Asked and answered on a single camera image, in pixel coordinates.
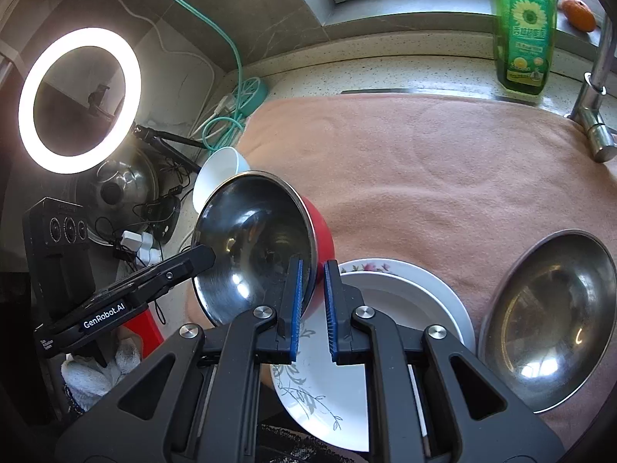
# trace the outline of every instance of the stainless steel bowl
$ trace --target stainless steel bowl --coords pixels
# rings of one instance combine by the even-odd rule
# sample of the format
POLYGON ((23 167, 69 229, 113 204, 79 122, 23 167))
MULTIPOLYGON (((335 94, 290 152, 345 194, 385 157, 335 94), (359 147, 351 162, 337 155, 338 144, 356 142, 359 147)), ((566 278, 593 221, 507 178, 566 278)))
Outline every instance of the stainless steel bowl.
POLYGON ((499 285, 482 322, 478 356, 534 412, 587 381, 609 344, 617 275, 607 248, 564 230, 525 253, 499 285))
POLYGON ((300 196, 261 171, 225 181, 199 215, 192 245, 214 250, 214 266, 193 278, 197 299, 214 325, 229 323, 259 305, 274 281, 283 281, 289 259, 303 260, 303 309, 317 276, 317 242, 300 196))
POLYGON ((70 193, 70 200, 86 207, 88 237, 109 245, 113 230, 141 233, 147 228, 135 214, 141 209, 133 208, 158 197, 158 177, 144 152, 123 144, 106 161, 78 174, 70 193))

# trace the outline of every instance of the chrome faucet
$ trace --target chrome faucet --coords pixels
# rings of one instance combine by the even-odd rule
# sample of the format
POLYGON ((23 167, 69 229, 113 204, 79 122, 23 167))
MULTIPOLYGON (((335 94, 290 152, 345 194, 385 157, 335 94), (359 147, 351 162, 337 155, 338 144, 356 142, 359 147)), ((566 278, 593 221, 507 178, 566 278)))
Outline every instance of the chrome faucet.
POLYGON ((604 84, 607 81, 617 45, 617 32, 608 16, 604 17, 600 45, 591 73, 585 73, 585 81, 568 118, 582 126, 587 134, 592 158, 596 162, 607 162, 617 155, 617 144, 613 134, 617 131, 604 124, 600 114, 602 99, 607 95, 604 84))

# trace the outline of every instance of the orange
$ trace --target orange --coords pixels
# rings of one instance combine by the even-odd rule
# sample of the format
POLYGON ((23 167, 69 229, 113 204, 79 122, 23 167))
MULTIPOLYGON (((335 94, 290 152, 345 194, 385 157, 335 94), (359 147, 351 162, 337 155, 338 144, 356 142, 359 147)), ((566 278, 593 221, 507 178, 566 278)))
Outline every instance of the orange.
POLYGON ((576 29, 587 33, 595 29, 593 13, 581 0, 560 0, 559 8, 576 29))

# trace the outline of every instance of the green bottle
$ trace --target green bottle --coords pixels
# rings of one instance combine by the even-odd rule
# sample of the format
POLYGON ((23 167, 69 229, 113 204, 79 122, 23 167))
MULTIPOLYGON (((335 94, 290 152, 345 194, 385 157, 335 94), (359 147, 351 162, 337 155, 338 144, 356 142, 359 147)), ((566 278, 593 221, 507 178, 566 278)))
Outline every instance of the green bottle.
POLYGON ((556 0, 493 0, 494 55, 505 88, 538 95, 553 58, 556 0))

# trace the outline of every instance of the pink towel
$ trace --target pink towel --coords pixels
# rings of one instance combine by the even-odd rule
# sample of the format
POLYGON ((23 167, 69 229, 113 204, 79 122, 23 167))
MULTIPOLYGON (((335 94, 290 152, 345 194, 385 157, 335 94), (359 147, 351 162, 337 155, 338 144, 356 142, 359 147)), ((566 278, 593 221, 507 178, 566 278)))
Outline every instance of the pink towel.
MULTIPOLYGON (((273 101, 238 150, 315 204, 339 261, 430 270, 476 336, 499 280, 549 233, 580 228, 617 253, 617 163, 595 164, 578 125, 529 106, 409 94, 273 101)), ((567 447, 617 380, 615 341, 585 386, 542 415, 567 447)))

